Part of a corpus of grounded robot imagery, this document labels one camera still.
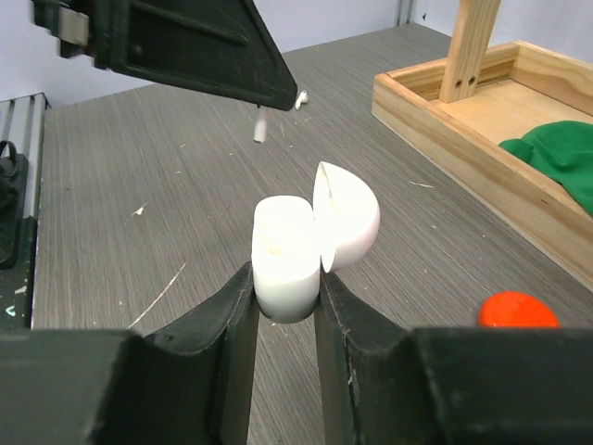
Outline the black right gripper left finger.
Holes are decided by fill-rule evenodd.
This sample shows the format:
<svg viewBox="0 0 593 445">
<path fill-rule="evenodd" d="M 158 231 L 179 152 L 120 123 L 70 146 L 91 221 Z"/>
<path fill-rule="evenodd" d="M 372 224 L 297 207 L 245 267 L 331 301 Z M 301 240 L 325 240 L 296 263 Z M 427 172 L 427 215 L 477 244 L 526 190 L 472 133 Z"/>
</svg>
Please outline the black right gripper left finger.
<svg viewBox="0 0 593 445">
<path fill-rule="evenodd" d="M 244 444 L 259 309 L 245 263 L 177 320 L 122 342 L 93 444 Z"/>
</svg>

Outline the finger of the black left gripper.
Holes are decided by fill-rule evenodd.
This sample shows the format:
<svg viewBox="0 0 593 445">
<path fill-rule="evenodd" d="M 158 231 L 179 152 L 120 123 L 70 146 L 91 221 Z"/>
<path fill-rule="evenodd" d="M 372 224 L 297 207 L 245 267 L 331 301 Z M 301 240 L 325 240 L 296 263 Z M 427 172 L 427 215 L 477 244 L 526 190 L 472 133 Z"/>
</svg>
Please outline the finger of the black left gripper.
<svg viewBox="0 0 593 445">
<path fill-rule="evenodd" d="M 96 66 L 287 111 L 297 84 L 252 1 L 96 1 Z"/>
</svg>

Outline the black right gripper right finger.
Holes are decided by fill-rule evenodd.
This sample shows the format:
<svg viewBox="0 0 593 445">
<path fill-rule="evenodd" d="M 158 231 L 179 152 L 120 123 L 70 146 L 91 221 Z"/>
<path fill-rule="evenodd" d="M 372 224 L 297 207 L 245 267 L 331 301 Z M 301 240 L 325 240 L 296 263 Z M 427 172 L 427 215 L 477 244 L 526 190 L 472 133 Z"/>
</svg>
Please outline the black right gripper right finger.
<svg viewBox="0 0 593 445">
<path fill-rule="evenodd" d="M 420 344 L 448 329 L 406 329 L 325 273 L 314 330 L 326 443 L 458 443 Z"/>
</svg>

